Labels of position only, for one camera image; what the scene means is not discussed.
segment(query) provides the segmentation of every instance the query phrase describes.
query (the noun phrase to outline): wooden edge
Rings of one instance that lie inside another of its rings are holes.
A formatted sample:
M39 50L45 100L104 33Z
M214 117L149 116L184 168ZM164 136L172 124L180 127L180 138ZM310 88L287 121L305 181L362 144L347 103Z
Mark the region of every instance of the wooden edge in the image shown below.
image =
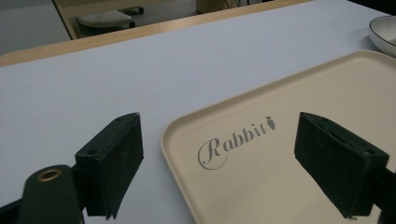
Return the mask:
M207 22L230 19L237 16L243 16L280 7L292 6L309 1L311 0L276 0L272 2L251 5L248 7L236 7L227 10L178 19L174 21L155 23L147 26L136 27L134 29L123 30L104 35L90 36L62 43L51 44L43 47L17 50L2 55L0 57L0 66L6 66L16 63L25 63L79 50L92 49L147 35L156 35L159 33L182 29L185 27L199 25Z

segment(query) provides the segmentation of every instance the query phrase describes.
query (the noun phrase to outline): tabletop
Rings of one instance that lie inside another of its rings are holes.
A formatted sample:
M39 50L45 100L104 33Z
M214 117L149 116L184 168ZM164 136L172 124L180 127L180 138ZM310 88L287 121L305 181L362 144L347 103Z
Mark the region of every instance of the tabletop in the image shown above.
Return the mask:
M384 13L316 0L0 67L0 205L114 118L140 112L145 159L108 223L193 223L160 139L174 119L357 50ZM87 223L106 223L87 217Z

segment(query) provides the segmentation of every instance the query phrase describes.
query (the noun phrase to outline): white bowl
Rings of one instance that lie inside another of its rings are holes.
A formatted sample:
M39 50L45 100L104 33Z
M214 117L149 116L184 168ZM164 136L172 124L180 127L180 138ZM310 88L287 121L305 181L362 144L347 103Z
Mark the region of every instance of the white bowl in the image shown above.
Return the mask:
M396 57L396 16L384 16L372 20L370 38L384 53Z

